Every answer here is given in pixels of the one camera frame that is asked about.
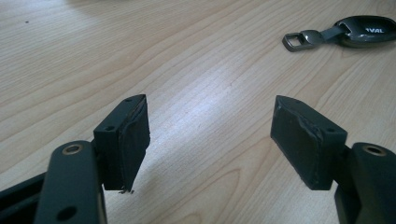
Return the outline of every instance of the wooden table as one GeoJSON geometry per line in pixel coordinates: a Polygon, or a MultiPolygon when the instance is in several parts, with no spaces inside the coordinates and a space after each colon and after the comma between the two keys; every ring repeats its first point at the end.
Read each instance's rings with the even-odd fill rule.
{"type": "Polygon", "coordinates": [[[384,1],[41,0],[0,3],[0,189],[46,171],[145,93],[151,144],[134,194],[106,192],[109,223],[337,223],[270,138],[276,95],[396,149],[396,48],[296,53],[286,33],[348,16],[396,19],[384,1]]]}

